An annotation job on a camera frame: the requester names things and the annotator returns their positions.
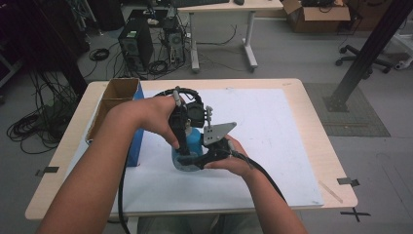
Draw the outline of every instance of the person's right hand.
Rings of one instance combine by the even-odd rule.
[[[239,141],[237,141],[236,139],[234,139],[233,137],[229,135],[225,137],[228,140],[231,140],[231,142],[234,144],[236,151],[238,151],[239,153],[242,153],[245,157],[248,157],[245,150],[243,149],[243,146],[240,144]],[[246,178],[248,175],[250,175],[252,172],[255,171],[255,169],[251,169],[249,167],[249,164],[246,161],[236,158],[236,157],[228,157],[223,160],[208,163],[204,166],[204,168],[205,169],[226,169],[235,175],[241,176],[242,178]]]

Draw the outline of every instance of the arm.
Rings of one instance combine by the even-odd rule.
[[[233,142],[238,152],[246,156],[237,140],[230,136],[227,138]],[[229,157],[206,164],[205,168],[227,169],[244,179],[264,233],[307,233],[300,219],[277,193],[270,181],[258,170],[251,170],[245,161]]]
[[[128,149],[138,128],[178,142],[168,124],[172,97],[129,101],[107,114],[94,142],[58,191],[38,233],[101,233],[109,217]]]

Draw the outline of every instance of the metal pole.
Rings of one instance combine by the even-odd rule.
[[[331,97],[325,98],[324,101],[328,111],[347,111],[346,101],[350,94],[412,10],[412,0],[393,0],[337,89]]]

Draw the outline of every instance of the forearm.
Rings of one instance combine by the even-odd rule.
[[[254,169],[244,180],[264,233],[307,233],[302,222],[262,173]]]
[[[102,231],[113,206],[133,133],[142,119],[128,107],[121,106],[108,113],[94,142],[58,191],[39,232]]]

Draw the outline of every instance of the office chair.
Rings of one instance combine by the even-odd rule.
[[[358,49],[356,49],[356,48],[354,48],[354,47],[352,47],[352,46],[350,46],[350,45],[346,45],[345,47],[340,48],[340,51],[339,51],[339,52],[340,52],[340,54],[345,54],[347,51],[350,51],[351,53],[353,53],[353,54],[355,54],[355,55],[354,55],[354,56],[348,56],[348,57],[338,58],[338,59],[336,60],[336,65],[337,65],[337,66],[342,65],[342,64],[343,64],[343,61],[346,61],[346,60],[355,60],[356,57],[357,57],[357,55],[358,55],[358,53],[359,53],[359,50],[358,50]],[[373,63],[379,64],[379,65],[382,65],[382,66],[385,66],[385,68],[382,70],[383,73],[385,73],[385,74],[389,73],[389,71],[392,69],[392,67],[394,67],[394,65],[391,64],[390,62],[384,61],[384,60],[381,60],[381,59],[378,59],[378,58],[376,58]],[[373,73],[373,68],[370,66],[370,67],[368,68],[368,70],[367,70],[366,76],[365,76],[363,79],[367,79],[367,78],[371,75],[371,73]]]

